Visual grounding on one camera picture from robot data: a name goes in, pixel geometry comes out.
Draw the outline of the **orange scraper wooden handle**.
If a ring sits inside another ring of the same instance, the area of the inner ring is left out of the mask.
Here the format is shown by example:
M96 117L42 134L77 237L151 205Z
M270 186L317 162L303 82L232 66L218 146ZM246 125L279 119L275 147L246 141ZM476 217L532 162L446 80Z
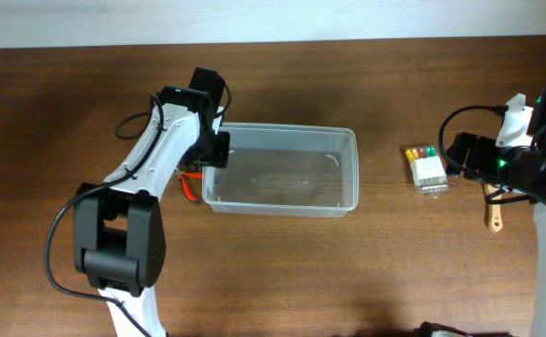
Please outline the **orange scraper wooden handle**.
M485 184L483 186L484 194L486 197L488 197L491 193L497 192L498 189L496 187L493 187L489 184ZM486 219L486 225L487 228L492 233L497 233L503 228L503 220L502 220L502 214L501 214L501 206L500 205L487 205L487 219Z

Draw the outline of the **clear plastic container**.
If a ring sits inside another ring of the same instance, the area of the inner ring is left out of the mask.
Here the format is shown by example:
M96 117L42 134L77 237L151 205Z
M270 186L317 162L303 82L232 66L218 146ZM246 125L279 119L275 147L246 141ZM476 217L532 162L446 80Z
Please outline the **clear plastic container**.
M355 133L342 127L229 123L225 168L205 168L215 212L340 218L359 202Z

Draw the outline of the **pack of coloured bits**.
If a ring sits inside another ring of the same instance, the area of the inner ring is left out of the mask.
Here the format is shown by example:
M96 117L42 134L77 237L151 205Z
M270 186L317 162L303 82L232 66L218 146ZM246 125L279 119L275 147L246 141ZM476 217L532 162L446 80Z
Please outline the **pack of coloured bits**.
M413 183L422 194L436 194L450 188L446 171L435 146L407 148L405 156L412 172Z

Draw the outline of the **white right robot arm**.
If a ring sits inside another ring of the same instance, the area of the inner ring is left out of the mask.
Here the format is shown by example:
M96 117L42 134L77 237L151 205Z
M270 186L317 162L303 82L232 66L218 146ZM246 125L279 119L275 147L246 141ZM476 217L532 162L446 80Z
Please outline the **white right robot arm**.
M517 95L488 110L502 119L497 138L463 132L451 146L439 143L437 148L449 175L495 187L486 203L502 204L501 196L507 193L512 202L533 204L539 260L530 333L546 336L546 89L531 107L526 106L524 95Z

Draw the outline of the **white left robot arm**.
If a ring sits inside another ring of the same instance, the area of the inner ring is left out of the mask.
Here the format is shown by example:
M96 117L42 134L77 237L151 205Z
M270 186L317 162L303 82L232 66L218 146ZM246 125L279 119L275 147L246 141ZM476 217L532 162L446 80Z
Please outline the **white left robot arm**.
M123 163L100 185L80 186L74 205L74 264L106 298L119 336L164 336L155 299L166 240L160 199L178 167L223 169L230 135L220 126L228 86L198 67L186 87L166 86Z

